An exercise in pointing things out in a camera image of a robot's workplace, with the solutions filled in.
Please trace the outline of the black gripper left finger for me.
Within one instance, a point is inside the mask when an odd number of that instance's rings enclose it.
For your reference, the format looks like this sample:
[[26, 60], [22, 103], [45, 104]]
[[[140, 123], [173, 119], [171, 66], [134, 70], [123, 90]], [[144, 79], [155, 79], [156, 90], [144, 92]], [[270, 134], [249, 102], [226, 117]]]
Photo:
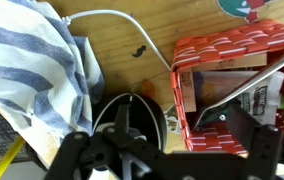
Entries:
[[[84, 132], [68, 134], [62, 142], [45, 180], [88, 180], [92, 172], [96, 170], [86, 168], [86, 165], [92, 161], [87, 150], [91, 144], [96, 145], [96, 142], [90, 142], [93, 135]], [[137, 172], [130, 179], [113, 175], [119, 180], [160, 180], [160, 177], [147, 177], [143, 172]]]

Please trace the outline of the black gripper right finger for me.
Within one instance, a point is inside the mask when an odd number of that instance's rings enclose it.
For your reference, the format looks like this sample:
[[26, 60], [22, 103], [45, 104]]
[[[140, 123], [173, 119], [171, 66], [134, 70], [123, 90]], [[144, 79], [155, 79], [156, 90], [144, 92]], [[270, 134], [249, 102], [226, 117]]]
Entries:
[[243, 177], [275, 180], [284, 133], [274, 125], [261, 125], [241, 107], [228, 106], [227, 129], [248, 152]]

